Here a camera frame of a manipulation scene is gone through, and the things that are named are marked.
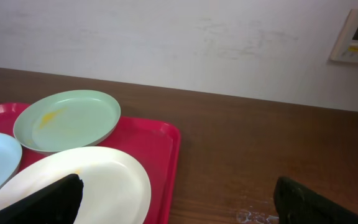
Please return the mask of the green plate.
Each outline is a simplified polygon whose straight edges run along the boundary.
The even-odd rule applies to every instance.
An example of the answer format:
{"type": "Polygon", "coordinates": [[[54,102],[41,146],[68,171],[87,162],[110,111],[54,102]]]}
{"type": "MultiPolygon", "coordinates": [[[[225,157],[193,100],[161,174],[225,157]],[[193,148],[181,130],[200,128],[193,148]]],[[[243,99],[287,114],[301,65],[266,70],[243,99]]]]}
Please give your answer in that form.
{"type": "Polygon", "coordinates": [[[95,146],[116,128],[121,106],[107,93],[64,91],[27,107],[15,120],[14,137],[34,152],[51,155],[95,146]]]}

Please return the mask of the white plate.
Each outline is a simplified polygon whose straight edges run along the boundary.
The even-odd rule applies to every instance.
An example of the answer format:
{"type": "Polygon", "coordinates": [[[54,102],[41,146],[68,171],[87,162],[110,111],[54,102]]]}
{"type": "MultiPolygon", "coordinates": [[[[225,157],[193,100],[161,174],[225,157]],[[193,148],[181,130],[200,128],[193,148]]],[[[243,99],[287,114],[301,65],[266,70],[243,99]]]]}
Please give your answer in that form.
{"type": "Polygon", "coordinates": [[[84,183],[74,224],[144,222],[151,201],[145,169],[129,154],[100,146],[58,152],[26,167],[0,189],[0,210],[69,174],[84,183]]]}

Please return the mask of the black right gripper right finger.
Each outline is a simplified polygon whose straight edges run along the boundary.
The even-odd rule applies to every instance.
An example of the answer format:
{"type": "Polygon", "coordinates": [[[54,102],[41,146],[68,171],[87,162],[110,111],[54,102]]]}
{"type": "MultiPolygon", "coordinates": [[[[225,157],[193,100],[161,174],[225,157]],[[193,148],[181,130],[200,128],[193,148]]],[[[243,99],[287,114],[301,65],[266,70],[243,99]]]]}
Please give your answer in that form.
{"type": "Polygon", "coordinates": [[[279,224],[358,224],[358,214],[288,177],[278,178],[273,201],[279,224]]]}

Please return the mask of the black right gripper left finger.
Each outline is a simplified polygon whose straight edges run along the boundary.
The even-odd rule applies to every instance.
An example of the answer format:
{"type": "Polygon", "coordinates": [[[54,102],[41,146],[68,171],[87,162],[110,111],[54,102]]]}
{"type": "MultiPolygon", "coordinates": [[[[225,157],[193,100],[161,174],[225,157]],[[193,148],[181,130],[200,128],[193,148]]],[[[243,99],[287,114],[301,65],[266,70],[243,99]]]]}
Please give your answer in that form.
{"type": "Polygon", "coordinates": [[[0,224],[73,224],[83,187],[79,175],[69,174],[0,210],[0,224]]]}

